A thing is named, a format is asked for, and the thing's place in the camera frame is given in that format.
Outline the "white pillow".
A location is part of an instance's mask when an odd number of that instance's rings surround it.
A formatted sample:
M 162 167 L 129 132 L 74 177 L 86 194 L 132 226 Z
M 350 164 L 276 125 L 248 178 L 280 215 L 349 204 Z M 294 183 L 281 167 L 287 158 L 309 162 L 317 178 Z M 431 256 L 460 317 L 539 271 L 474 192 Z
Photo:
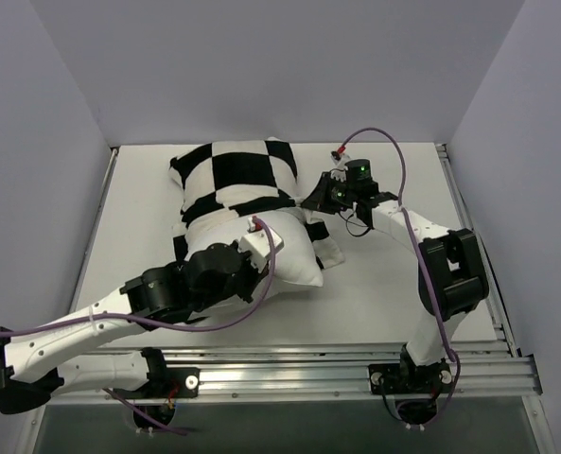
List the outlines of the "white pillow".
M 303 223 L 286 211 L 269 211 L 257 215 L 284 241 L 276 256 L 276 267 L 269 296 L 320 288 L 324 284 L 322 271 L 316 261 L 311 241 Z M 189 259 L 193 253 L 214 243 L 230 244 L 247 233 L 246 218 L 236 218 L 200 234 L 188 243 Z

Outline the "black white checkered pillowcase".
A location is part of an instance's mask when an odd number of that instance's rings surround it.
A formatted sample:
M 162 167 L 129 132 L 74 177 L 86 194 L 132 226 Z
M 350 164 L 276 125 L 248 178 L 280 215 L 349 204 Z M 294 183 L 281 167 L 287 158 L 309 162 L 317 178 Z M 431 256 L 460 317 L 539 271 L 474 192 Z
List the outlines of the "black white checkered pillowcase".
M 344 261 L 324 222 L 301 207 L 290 143 L 271 138 L 204 144 L 173 157 L 168 173 L 183 196 L 180 220 L 173 227 L 178 260 L 186 259 L 199 236 L 224 221 L 279 210 L 304 225 L 321 269 Z

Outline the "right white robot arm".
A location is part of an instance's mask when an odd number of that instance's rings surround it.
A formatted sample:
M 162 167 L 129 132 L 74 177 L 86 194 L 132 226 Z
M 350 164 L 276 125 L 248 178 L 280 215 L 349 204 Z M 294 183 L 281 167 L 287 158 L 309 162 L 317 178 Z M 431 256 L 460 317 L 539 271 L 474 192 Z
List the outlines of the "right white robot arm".
M 450 341 L 466 315 L 487 298 L 489 284 L 473 231 L 450 229 L 415 213 L 404 204 L 403 191 L 381 191 L 370 161 L 351 160 L 323 172 L 302 207 L 333 215 L 352 209 L 368 230 L 389 236 L 416 257 L 422 311 L 396 369 L 400 384 L 416 391 L 430 381 L 430 366 L 443 358 L 456 360 Z

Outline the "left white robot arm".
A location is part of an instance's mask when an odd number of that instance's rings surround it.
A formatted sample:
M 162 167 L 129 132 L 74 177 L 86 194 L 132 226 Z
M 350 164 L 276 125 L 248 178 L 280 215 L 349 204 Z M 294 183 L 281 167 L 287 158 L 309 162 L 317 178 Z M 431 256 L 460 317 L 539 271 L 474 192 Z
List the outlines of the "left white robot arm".
M 165 395 L 172 375 L 160 350 L 87 353 L 157 328 L 190 331 L 193 315 L 233 296 L 250 303 L 257 286 L 271 285 L 282 248 L 256 235 L 215 243 L 182 263 L 149 269 L 53 323 L 23 332 L 0 327 L 0 412 L 18 414 L 55 395 L 102 388 L 130 398 Z

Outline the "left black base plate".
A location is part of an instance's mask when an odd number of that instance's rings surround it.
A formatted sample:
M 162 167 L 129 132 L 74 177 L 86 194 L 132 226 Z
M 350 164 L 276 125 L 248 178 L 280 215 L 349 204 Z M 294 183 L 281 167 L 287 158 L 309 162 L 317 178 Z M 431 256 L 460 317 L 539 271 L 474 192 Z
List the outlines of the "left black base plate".
M 155 386 L 153 396 L 167 401 L 196 398 L 199 395 L 200 372 L 197 367 L 168 369 Z

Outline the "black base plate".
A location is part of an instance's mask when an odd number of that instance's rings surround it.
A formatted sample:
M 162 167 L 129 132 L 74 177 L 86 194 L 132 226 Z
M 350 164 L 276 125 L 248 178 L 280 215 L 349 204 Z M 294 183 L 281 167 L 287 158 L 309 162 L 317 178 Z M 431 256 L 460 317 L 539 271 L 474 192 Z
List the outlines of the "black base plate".
M 168 369 L 155 386 L 153 396 L 167 401 L 196 398 L 199 395 L 200 372 L 197 367 Z
M 447 393 L 453 375 L 445 362 L 428 366 L 398 363 L 370 364 L 367 368 L 370 390 L 375 395 Z

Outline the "left aluminium side rail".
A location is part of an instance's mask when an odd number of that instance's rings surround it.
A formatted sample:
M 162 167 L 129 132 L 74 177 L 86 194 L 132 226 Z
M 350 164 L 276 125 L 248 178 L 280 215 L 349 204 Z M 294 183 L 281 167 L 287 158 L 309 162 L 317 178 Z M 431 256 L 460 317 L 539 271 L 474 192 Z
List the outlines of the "left aluminium side rail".
M 87 271 L 87 267 L 88 267 L 88 263 L 89 263 L 89 259 L 90 259 L 90 255 L 91 255 L 91 251 L 93 249 L 94 243 L 95 243 L 95 239 L 96 239 L 96 232 L 98 229 L 98 225 L 100 223 L 100 219 L 101 219 L 101 215 L 105 206 L 105 202 L 107 199 L 107 195 L 109 192 L 109 188 L 110 188 L 110 184 L 114 175 L 114 169 L 116 166 L 116 162 L 118 159 L 118 154 L 119 154 L 119 147 L 113 147 L 111 148 L 111 155 L 110 155 L 110 159 L 104 174 L 104 179 L 103 179 L 103 183 L 100 189 L 100 193 L 99 193 L 99 199 L 98 199 L 98 205 L 96 207 L 96 212 L 95 212 L 95 217 L 93 219 L 93 223 L 91 226 L 91 230 L 88 236 L 88 241 L 87 241 L 87 245 L 83 251 L 83 255 L 82 255 L 82 260 L 80 262 L 80 268 L 79 268 L 79 275 L 78 278 L 76 280 L 76 283 L 74 285 L 74 289 L 73 289 L 73 293 L 72 293 L 72 300 L 70 303 L 69 308 L 70 309 L 75 309 L 78 305 L 78 301 L 79 301 L 79 295 L 80 295 L 80 290 L 82 288 L 82 282 L 84 280 L 86 271 Z

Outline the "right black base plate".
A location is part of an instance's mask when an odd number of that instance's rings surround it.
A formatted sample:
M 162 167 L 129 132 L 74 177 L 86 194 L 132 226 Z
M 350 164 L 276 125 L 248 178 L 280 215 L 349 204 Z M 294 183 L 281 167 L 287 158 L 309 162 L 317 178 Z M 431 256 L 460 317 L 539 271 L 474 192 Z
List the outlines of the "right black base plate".
M 375 395 L 447 393 L 453 375 L 445 362 L 428 366 L 398 363 L 370 364 L 367 368 L 370 390 Z

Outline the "aluminium front frame rail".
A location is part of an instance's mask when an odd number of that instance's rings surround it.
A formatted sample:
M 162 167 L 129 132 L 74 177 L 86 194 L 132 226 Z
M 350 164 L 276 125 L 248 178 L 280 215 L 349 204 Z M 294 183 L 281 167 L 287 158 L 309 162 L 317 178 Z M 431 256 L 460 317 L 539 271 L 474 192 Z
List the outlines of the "aluminium front frame rail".
M 459 342 L 458 397 L 541 393 L 532 358 L 515 357 L 506 343 Z M 200 371 L 196 402 L 370 400 L 368 367 L 395 363 L 396 343 L 305 346 L 166 348 L 173 369 Z

